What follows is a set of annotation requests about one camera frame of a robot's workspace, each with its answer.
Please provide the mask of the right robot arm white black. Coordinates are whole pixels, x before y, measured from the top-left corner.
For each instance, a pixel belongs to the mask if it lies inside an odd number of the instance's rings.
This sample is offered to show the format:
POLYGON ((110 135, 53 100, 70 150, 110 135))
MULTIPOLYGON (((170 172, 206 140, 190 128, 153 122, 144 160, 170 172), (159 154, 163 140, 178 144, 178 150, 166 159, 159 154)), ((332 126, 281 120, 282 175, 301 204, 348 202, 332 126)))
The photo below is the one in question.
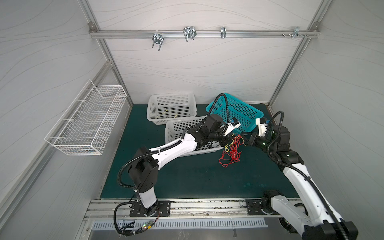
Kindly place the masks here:
POLYGON ((301 236, 303 240, 355 240, 359 231, 331 206, 319 190, 300 155, 291 150, 291 134, 283 127, 284 112, 277 112, 279 123, 265 118, 256 119, 258 130, 251 132, 248 145, 265 151, 299 195, 294 204, 278 190, 265 191, 257 209, 265 215, 279 214, 282 227, 301 236))

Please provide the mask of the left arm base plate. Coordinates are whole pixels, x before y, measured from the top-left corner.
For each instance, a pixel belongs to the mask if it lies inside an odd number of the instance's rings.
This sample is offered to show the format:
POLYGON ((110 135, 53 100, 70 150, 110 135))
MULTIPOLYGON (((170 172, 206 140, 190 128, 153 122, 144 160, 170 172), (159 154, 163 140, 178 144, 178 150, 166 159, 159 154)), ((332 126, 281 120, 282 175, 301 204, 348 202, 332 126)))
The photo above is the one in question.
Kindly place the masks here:
POLYGON ((148 209, 146 209, 141 202, 137 202, 132 204, 130 217, 169 217, 170 211, 170 201, 156 201, 156 203, 148 209))

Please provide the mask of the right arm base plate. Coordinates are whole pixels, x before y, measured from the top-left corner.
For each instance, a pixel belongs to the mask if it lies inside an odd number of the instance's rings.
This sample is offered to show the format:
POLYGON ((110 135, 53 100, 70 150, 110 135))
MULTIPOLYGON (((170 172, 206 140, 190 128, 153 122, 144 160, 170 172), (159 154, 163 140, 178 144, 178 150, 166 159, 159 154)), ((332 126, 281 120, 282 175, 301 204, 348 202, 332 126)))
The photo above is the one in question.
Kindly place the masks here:
POLYGON ((247 210, 249 216, 271 215, 262 209, 262 199, 245 199, 241 206, 247 210))

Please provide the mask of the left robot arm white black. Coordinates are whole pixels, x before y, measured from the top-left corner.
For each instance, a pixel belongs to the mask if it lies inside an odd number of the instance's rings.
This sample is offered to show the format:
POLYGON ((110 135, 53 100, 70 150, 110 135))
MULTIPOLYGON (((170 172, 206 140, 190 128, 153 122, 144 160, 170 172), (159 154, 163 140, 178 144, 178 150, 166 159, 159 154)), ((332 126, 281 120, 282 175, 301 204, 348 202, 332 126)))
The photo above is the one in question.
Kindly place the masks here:
POLYGON ((230 119, 228 97, 221 93, 206 116, 197 124, 184 128, 180 138, 150 150, 140 148, 137 155, 120 168, 117 182, 121 187, 133 190, 144 209, 150 212, 158 205, 154 186, 162 167, 209 142, 218 142, 224 147, 231 139, 230 133, 239 126, 237 119, 230 119))

